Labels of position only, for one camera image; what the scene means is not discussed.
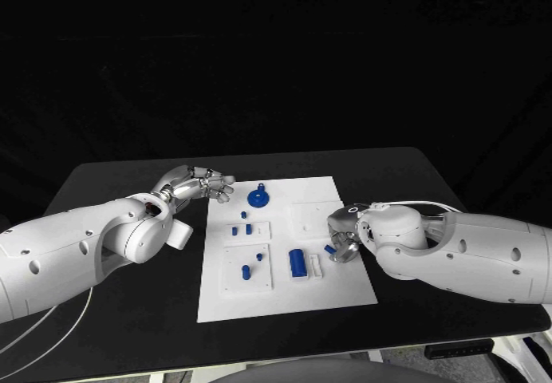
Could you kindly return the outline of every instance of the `white cable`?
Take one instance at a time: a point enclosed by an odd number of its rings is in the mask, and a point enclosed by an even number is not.
[[[62,343],[62,341],[65,340],[65,338],[70,336],[71,332],[74,331],[78,323],[81,322],[81,319],[83,319],[83,316],[84,316],[84,313],[87,312],[87,309],[88,309],[88,304],[90,304],[90,299],[93,298],[93,287],[90,288],[90,294],[88,294],[88,301],[87,301],[87,304],[84,305],[84,309],[83,309],[83,313],[81,313],[81,316],[78,317],[78,320],[75,322],[75,324],[72,325],[72,328],[70,329],[70,331],[67,332],[64,338],[58,341],[58,343],[49,348],[49,350],[28,364],[25,365],[21,369],[18,369],[16,371],[12,372],[12,374],[6,375],[5,377],[0,377],[0,381],[3,381],[3,379],[6,379],[8,377],[10,377],[12,375],[16,375],[21,371],[23,371],[31,365],[34,365],[51,352],[52,350],[58,347],[58,345]]]
[[[398,202],[385,202],[388,205],[436,205],[446,209],[447,211],[454,211],[462,213],[462,211],[453,206],[446,205],[444,203],[431,202],[431,201],[398,201]]]
[[[55,308],[58,306],[54,306],[51,309],[49,309],[49,312],[46,313],[46,315],[42,317],[42,319],[38,321],[38,323],[35,323],[35,326],[21,335],[21,337],[3,348],[0,349],[0,353],[3,353],[25,337],[26,335],[29,335],[29,333],[38,328],[38,325],[41,325],[41,323],[44,322],[44,320],[49,317],[49,315],[52,314],[52,312],[55,311]]]

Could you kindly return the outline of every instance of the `black table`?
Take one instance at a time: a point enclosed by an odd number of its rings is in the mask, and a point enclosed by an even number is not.
[[[165,172],[182,164],[214,168],[241,181],[333,176],[345,204],[424,199],[463,208],[420,150],[384,148],[84,164],[46,214],[149,192]],[[378,305],[198,324],[208,200],[195,200],[178,218],[195,228],[185,250],[165,246],[147,263],[124,267],[108,277],[94,288],[91,306],[72,335],[6,381],[168,371],[524,334],[551,326],[539,305],[492,303],[424,282],[395,280],[366,249],[362,260]],[[55,344],[81,314],[87,297],[83,293],[61,305],[36,333],[0,357],[6,361],[2,375]],[[0,325],[3,344],[41,316]]]

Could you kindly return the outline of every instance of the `black curtain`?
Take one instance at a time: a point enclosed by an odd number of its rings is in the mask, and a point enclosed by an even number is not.
[[[473,212],[552,227],[551,14],[485,0],[5,13],[0,214],[41,216],[87,162],[414,146]]]

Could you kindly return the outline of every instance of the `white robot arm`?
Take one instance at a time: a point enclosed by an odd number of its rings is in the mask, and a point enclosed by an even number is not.
[[[456,211],[428,217],[401,203],[351,205],[328,224],[335,262],[349,262],[362,243],[394,278],[493,302],[552,303],[547,227]]]
[[[150,193],[35,219],[0,234],[0,323],[81,294],[163,244],[182,250],[192,227],[173,218],[191,199],[228,202],[232,176],[178,167]]]

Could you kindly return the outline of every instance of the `floor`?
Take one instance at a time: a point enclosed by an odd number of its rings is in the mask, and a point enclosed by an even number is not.
[[[457,383],[503,383],[495,365],[488,355],[456,357],[431,361],[424,356],[424,347],[408,347],[402,349],[382,350],[384,363],[391,363],[426,371],[434,375],[449,378]],[[369,360],[368,353],[351,354],[353,359]],[[194,372],[166,373],[163,383],[191,383]],[[108,379],[94,383],[149,383],[150,377],[129,377],[123,379]]]

